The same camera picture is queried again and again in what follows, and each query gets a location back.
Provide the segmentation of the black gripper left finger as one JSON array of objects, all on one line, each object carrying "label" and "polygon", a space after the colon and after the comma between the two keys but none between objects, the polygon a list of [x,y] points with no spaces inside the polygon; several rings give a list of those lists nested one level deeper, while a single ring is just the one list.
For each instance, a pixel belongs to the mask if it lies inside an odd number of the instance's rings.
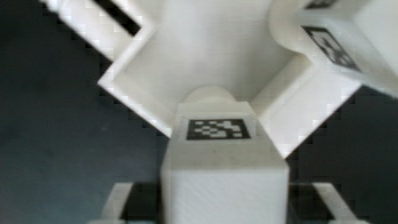
[{"label": "black gripper left finger", "polygon": [[115,184],[100,217],[88,224],[159,224],[159,184]]}]

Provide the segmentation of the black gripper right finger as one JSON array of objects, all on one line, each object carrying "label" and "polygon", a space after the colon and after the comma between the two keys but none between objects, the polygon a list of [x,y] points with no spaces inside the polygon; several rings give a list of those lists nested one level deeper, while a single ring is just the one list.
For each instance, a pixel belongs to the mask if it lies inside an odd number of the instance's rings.
[{"label": "black gripper right finger", "polygon": [[331,183],[290,184],[287,224],[372,224],[356,216]]}]

